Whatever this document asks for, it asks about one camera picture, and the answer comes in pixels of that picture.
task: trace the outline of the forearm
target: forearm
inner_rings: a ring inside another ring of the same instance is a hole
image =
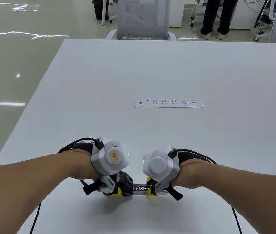
[[[0,166],[0,234],[16,233],[35,207],[72,170],[66,154]]]
[[[260,233],[276,233],[276,175],[204,164],[200,179],[241,213]]]

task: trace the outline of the hand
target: hand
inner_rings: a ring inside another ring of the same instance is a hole
[[[91,154],[84,150],[70,150],[61,153],[71,167],[70,177],[73,179],[92,179],[99,178],[99,173],[91,164]]]
[[[202,176],[208,173],[211,163],[191,159],[180,165],[180,172],[171,182],[172,186],[181,186],[189,189],[196,189],[202,186]]]

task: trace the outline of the black cable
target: black cable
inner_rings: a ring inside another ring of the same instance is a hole
[[[239,220],[237,219],[236,211],[233,207],[231,207],[231,209],[232,209],[232,213],[234,213],[234,217],[235,217],[236,222],[237,222],[237,227],[239,228],[239,231],[242,234],[241,226],[240,226]]]
[[[251,11],[253,11],[253,12],[255,12],[255,13],[259,13],[259,12],[260,12],[260,11],[256,11],[256,10],[252,9],[252,8],[249,6],[249,4],[248,4],[248,2],[247,2],[246,0],[243,0],[243,1],[245,2],[246,6],[247,6]]]
[[[33,222],[33,224],[32,224],[32,227],[31,227],[30,234],[32,234],[32,232],[33,232],[33,230],[34,230],[34,227],[35,227],[35,224],[36,224],[37,217],[39,216],[40,208],[41,208],[41,203],[40,203],[39,206],[37,207],[36,215],[35,215],[35,218],[34,218],[34,222]]]
[[[258,2],[260,2],[260,1],[264,1],[264,0],[257,0],[257,1],[245,1],[246,3],[250,3],[250,4],[252,4],[252,3],[258,3]]]
[[[68,150],[69,148],[71,148],[72,145],[74,145],[74,144],[76,144],[76,143],[78,143],[78,142],[80,142],[80,141],[84,141],[84,140],[92,140],[93,142],[95,142],[95,139],[93,139],[93,138],[81,138],[81,139],[79,139],[79,140],[76,140],[76,141],[74,141],[74,142],[68,144],[67,146],[64,146],[62,149],[60,149],[60,150],[58,151],[58,153],[62,153],[63,151],[66,151],[66,150]],[[34,228],[35,228],[35,224],[36,224],[36,220],[37,220],[37,218],[38,218],[38,216],[39,216],[40,208],[41,208],[41,203],[40,203],[39,206],[37,207],[36,215],[35,215],[35,218],[34,218],[34,221],[33,221],[32,227],[31,227],[31,230],[30,230],[30,234],[32,234],[32,232],[33,232],[33,230],[34,230]]]
[[[196,154],[196,155],[198,155],[198,156],[200,156],[200,157],[203,157],[203,158],[209,160],[210,163],[212,163],[212,164],[217,164],[217,163],[216,163],[214,160],[212,160],[210,157],[208,157],[208,156],[206,156],[206,155],[203,155],[203,154],[201,154],[201,153],[198,153],[198,152],[196,152],[196,151],[193,151],[193,150],[178,149],[178,150],[177,150],[177,153],[182,152],[182,151],[184,151],[184,152],[189,152],[189,153],[192,153],[192,154]],[[239,220],[238,220],[238,218],[237,218],[236,211],[235,211],[235,209],[234,209],[233,207],[231,207],[231,209],[232,209],[232,213],[234,214],[234,217],[235,217],[235,220],[236,220],[236,223],[237,223],[237,227],[239,228],[239,232],[240,232],[240,234],[243,234],[243,233],[242,233],[241,226],[240,226],[240,223],[239,223]]]

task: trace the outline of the trash bin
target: trash bin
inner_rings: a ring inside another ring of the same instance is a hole
[[[103,0],[93,0],[93,5],[95,9],[96,19],[102,20]],[[108,8],[109,8],[109,1],[107,1],[107,5],[106,5],[105,20],[109,19]]]

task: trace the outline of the sneaker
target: sneaker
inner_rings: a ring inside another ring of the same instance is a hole
[[[198,30],[198,32],[197,32],[197,35],[200,37],[200,38],[203,38],[203,39],[205,39],[205,40],[210,40],[211,39],[211,34],[212,34],[212,32],[210,32],[210,33],[208,33],[208,34],[202,34],[201,33],[201,30]]]
[[[227,36],[228,36],[228,33],[224,35],[224,34],[218,32],[217,39],[224,40]]]
[[[269,28],[271,28],[271,24],[270,23],[260,23],[254,29],[255,30],[263,30],[263,29],[269,29]]]

